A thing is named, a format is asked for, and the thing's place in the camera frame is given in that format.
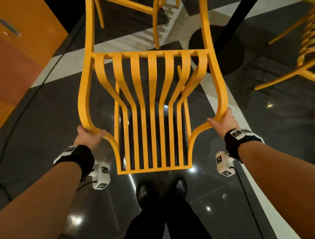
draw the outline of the black table leg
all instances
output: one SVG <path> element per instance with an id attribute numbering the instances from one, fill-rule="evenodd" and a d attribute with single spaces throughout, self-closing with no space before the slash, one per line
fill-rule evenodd
<path id="1" fill-rule="evenodd" d="M 222 51 L 226 43 L 231 39 L 236 29 L 241 22 L 245 19 L 249 11 L 253 8 L 257 0 L 241 0 L 240 4 L 233 13 L 231 19 L 227 23 L 225 29 L 215 42 L 215 53 L 218 54 Z"/>

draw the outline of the right hand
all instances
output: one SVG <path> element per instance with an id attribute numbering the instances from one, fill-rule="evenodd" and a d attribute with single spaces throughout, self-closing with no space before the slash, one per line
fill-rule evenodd
<path id="1" fill-rule="evenodd" d="M 217 133 L 224 138 L 225 134 L 231 129 L 239 129 L 239 125 L 232 115 L 231 108 L 228 108 L 221 123 L 215 121 L 214 119 L 208 118 L 208 124 L 217 131 Z"/>

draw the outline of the left hand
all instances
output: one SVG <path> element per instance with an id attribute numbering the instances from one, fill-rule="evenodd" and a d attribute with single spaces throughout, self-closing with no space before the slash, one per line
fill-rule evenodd
<path id="1" fill-rule="evenodd" d="M 94 150 L 100 144 L 101 139 L 106 135 L 106 131 L 102 130 L 97 135 L 91 135 L 86 132 L 85 129 L 79 125 L 77 128 L 78 136 L 74 140 L 74 145 L 85 145 L 90 148 L 90 150 Z"/>

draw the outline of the cable on floor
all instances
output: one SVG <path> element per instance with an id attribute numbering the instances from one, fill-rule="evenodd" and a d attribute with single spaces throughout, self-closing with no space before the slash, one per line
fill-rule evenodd
<path id="1" fill-rule="evenodd" d="M 86 183 L 86 184 L 83 184 L 81 187 L 79 187 L 79 188 L 76 190 L 76 192 L 79 191 L 79 190 L 80 190 L 81 188 L 83 188 L 84 186 L 90 184 L 90 183 L 97 183 L 97 181 L 91 181 L 91 182 L 88 182 L 88 183 Z"/>
<path id="2" fill-rule="evenodd" d="M 4 153 L 5 150 L 7 149 L 8 143 L 10 141 L 10 138 L 15 130 L 15 127 L 17 126 L 18 122 L 20 121 L 20 119 L 22 118 L 22 116 L 24 115 L 25 111 L 28 109 L 28 107 L 30 106 L 30 104 L 32 103 L 32 101 L 34 100 L 34 98 L 36 97 L 36 95 L 38 94 L 38 92 L 43 88 L 47 78 L 49 77 L 50 73 L 53 71 L 53 69 L 56 67 L 56 65 L 58 64 L 58 62 L 61 60 L 61 58 L 68 52 L 68 50 L 70 49 L 70 47 L 72 46 L 74 40 L 76 39 L 76 37 L 78 36 L 79 32 L 81 31 L 81 29 L 83 28 L 83 26 L 85 25 L 85 22 L 80 26 L 78 32 L 73 36 L 69 46 L 65 49 L 64 53 L 61 55 L 61 57 L 58 59 L 58 61 L 54 64 L 53 68 L 49 71 L 48 75 L 45 77 L 44 81 L 41 83 L 41 85 L 37 88 L 37 90 L 35 91 L 35 93 L 32 95 L 31 99 L 29 100 L 29 102 L 27 103 L 27 105 L 25 106 L 25 108 L 23 109 L 23 111 L 21 112 L 21 114 L 19 115 L 19 117 L 17 118 L 17 120 L 15 121 L 1 152 L 1 157 L 0 157 L 0 165 L 2 163 L 3 157 L 4 157 Z M 0 183 L 0 188 L 4 191 L 5 195 L 7 196 L 9 201 L 12 201 L 12 197 L 9 194 L 7 188 Z"/>
<path id="3" fill-rule="evenodd" d="M 255 222 L 256 222 L 256 225 L 257 225 L 258 231 L 259 231 L 259 233 L 260 233 L 260 236 L 261 236 L 262 239 L 264 239 L 264 236 L 262 235 L 262 232 L 261 232 L 260 227 L 259 227 L 259 225 L 258 225 L 257 219 L 256 219 L 256 217 L 255 217 L 254 211 L 253 211 L 253 209 L 252 209 L 252 207 L 251 207 L 251 205 L 250 205 L 250 203 L 249 203 L 248 196 L 247 196 L 247 193 L 246 193 L 245 188 L 244 188 L 244 186 L 243 186 L 243 183 L 242 183 L 242 181 L 241 181 L 241 178 L 239 177 L 239 174 L 238 174 L 236 168 L 234 168 L 234 170 L 236 171 L 236 174 L 237 174 L 237 177 L 238 177 L 238 179 L 239 179 L 239 182 L 241 183 L 241 186 L 242 186 L 242 188 L 243 188 L 243 192 L 244 192 L 244 194 L 245 194 L 245 197 L 246 197 L 248 206 L 249 206 L 249 208 L 250 208 L 250 210 L 251 210 L 251 212 L 252 212 L 252 215 L 253 215 L 253 217 L 254 217 L 254 220 L 255 220 Z"/>

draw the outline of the black pants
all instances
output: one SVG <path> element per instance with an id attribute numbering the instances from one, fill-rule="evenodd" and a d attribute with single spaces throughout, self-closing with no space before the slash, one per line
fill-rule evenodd
<path id="1" fill-rule="evenodd" d="M 160 206 L 150 205 L 135 217 L 127 230 L 125 239 L 152 238 L 161 239 L 167 223 L 169 235 L 174 238 L 206 238 L 210 234 L 202 225 L 189 203 L 182 197 L 173 196 L 165 200 L 164 210 Z"/>

